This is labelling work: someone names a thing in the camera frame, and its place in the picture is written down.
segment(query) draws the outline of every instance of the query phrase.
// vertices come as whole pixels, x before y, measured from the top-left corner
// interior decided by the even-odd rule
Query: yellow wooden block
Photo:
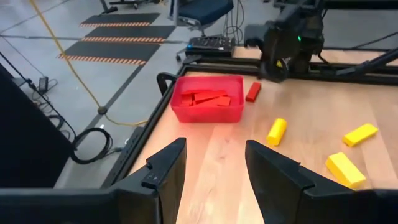
[[[340,184],[351,189],[357,189],[366,180],[361,171],[342,152],[329,156],[326,166]]]
[[[361,127],[355,129],[354,131],[346,134],[343,137],[343,142],[349,146],[353,147],[356,144],[362,142],[363,140],[375,135],[377,133],[377,127],[371,124],[364,124]]]
[[[276,119],[274,125],[272,125],[272,128],[268,133],[267,143],[271,146],[279,145],[280,140],[282,139],[282,136],[285,133],[286,127],[287,127],[287,122],[284,119],[282,118]]]

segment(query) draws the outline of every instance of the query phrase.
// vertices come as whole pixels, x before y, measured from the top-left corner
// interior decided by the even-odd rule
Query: orange and black tape
[[[145,42],[163,43],[166,39],[154,37],[85,37],[81,41],[89,42]]]
[[[63,59],[63,55],[59,55],[57,58]],[[67,55],[69,60],[77,60],[82,62],[104,62],[104,63],[123,63],[130,65],[144,65],[146,61],[136,59],[120,59],[120,58],[104,58],[104,57],[86,57],[86,56],[75,56]]]
[[[149,26],[150,22],[114,22],[114,23],[84,23],[81,27],[130,27],[130,26]]]

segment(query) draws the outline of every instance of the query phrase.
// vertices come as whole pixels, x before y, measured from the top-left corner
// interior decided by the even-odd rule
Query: red bin
[[[182,93],[187,90],[224,90],[231,98],[229,106],[181,106]],[[243,77],[180,77],[177,79],[170,105],[182,123],[236,123],[243,112]]]

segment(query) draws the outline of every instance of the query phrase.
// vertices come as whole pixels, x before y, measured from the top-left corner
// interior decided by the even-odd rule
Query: yellow cable
[[[54,40],[55,44],[57,45],[58,49],[61,51],[61,55],[62,57],[65,59],[65,61],[68,64],[69,69],[72,71],[72,73],[75,75],[75,77],[79,80],[79,82],[81,83],[81,85],[83,85],[83,87],[85,88],[85,90],[88,92],[88,94],[91,96],[91,98],[94,100],[95,104],[97,105],[97,107],[101,107],[100,103],[98,102],[98,100],[95,98],[94,94],[88,89],[88,87],[86,86],[86,84],[83,82],[83,80],[80,78],[80,76],[77,74],[76,70],[73,68],[72,63],[70,63],[69,58],[67,57],[67,55],[65,54],[65,51],[63,50],[60,42],[58,41],[58,39],[56,38],[56,36],[54,35],[52,29],[50,28],[49,24],[47,23],[47,21],[44,19],[43,14],[40,12],[39,8],[37,7],[36,3],[34,0],[29,0],[30,4],[33,6],[33,8],[35,9],[36,13],[39,15],[39,17],[41,18],[44,26],[47,28],[47,30],[49,31],[52,39]],[[108,117],[108,115],[105,115],[105,118],[116,124],[116,125],[124,125],[124,126],[138,126],[141,124],[146,123],[147,121],[140,121],[137,123],[120,123],[120,122],[116,122],[114,120],[112,120],[111,118]]]

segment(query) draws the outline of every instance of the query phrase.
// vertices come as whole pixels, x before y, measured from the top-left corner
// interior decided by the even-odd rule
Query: electronic device
[[[185,55],[206,57],[232,57],[235,48],[234,38],[229,37],[194,37],[189,40]]]
[[[174,224],[186,160],[186,139],[178,138],[108,189],[0,189],[0,220]]]
[[[289,2],[275,3],[281,7],[276,20],[245,28],[245,47],[259,47],[262,52],[259,78],[281,82],[290,73],[310,73],[312,55],[317,55],[327,65],[318,75],[330,77],[364,75],[398,58],[398,48],[395,48],[373,60],[337,70],[320,55],[324,44],[321,13],[325,0]]]
[[[44,94],[49,90],[49,78],[48,77],[41,77],[39,78],[39,86],[37,91],[39,93]]]
[[[253,140],[245,158],[266,224],[398,222],[398,190],[351,190]]]

